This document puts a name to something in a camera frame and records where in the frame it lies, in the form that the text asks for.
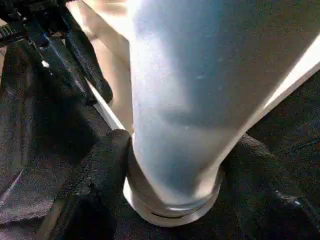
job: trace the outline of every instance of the white cylindrical object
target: white cylindrical object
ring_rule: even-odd
[[[319,3],[131,3],[126,198],[153,224],[186,224],[214,204],[221,162],[318,35]]]

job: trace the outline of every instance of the black fabric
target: black fabric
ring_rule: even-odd
[[[276,154],[320,208],[320,72],[248,131]]]
[[[0,226],[45,216],[74,167],[111,131],[93,106],[50,88],[54,79],[44,77],[32,51],[25,41],[15,43],[4,60]]]

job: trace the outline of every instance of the metal base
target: metal base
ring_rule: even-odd
[[[123,187],[123,194],[131,205],[131,207],[147,222],[160,226],[160,227],[177,227],[185,224],[192,223],[202,216],[204,216],[215,204],[221,183],[223,180],[223,171],[220,169],[217,177],[216,182],[214,184],[214,188],[212,190],[212,196],[200,207],[194,209],[188,209],[186,213],[186,208],[183,207],[181,210],[166,208],[166,209],[157,209],[153,211],[151,208],[148,207],[148,204],[142,201],[138,195],[137,191],[135,191],[129,184],[128,179],[125,179],[124,187]],[[166,212],[165,215],[160,215],[155,212]]]

